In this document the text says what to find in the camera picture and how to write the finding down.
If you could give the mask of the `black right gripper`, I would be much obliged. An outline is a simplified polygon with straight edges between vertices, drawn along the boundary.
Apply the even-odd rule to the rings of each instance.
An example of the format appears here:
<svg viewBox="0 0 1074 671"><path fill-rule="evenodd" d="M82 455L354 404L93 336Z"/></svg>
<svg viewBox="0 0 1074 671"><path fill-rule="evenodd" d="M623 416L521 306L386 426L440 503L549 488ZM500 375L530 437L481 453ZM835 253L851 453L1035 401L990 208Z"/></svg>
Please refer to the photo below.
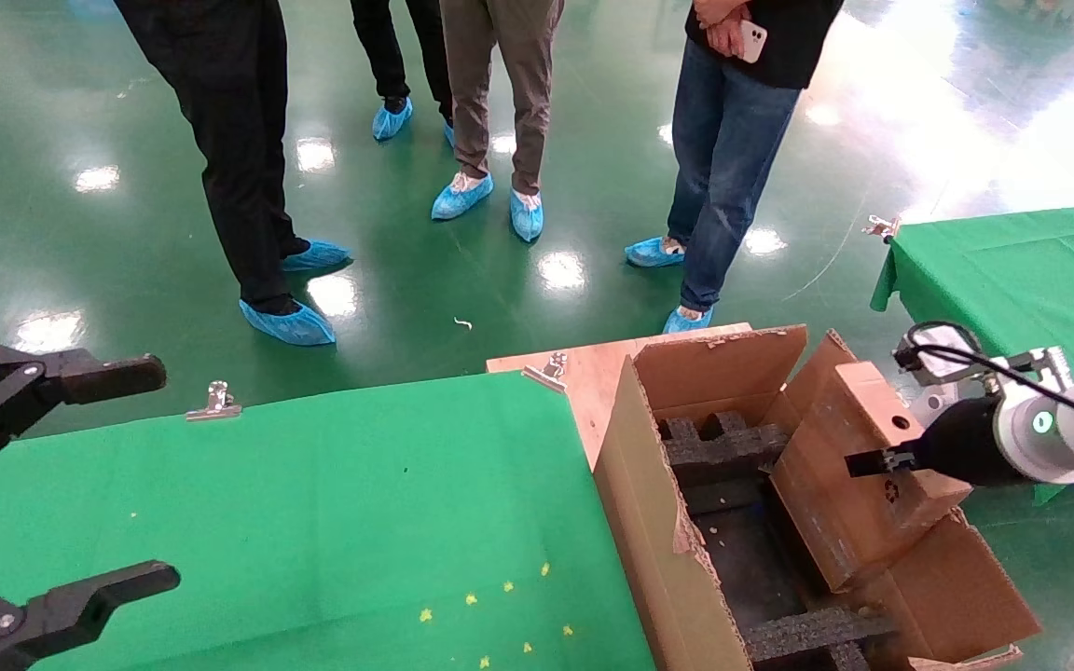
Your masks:
<svg viewBox="0 0 1074 671"><path fill-rule="evenodd" d="M999 398L950 404L911 439L908 449L886 447L847 455L851 477L930 469L979 487L1015 486L1028 479L1002 454L996 435Z"/></svg>

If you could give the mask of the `bystander right hand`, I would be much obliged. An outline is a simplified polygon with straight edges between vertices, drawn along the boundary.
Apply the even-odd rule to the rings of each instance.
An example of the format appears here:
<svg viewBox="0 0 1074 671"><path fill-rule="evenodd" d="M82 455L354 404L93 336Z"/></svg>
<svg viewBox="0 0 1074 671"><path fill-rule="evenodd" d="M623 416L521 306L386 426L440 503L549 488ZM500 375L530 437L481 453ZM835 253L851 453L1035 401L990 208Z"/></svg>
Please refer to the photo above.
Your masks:
<svg viewBox="0 0 1074 671"><path fill-rule="evenodd" d="M724 57L742 57L745 52L743 18L734 14L723 21L709 25L705 29L709 46Z"/></svg>

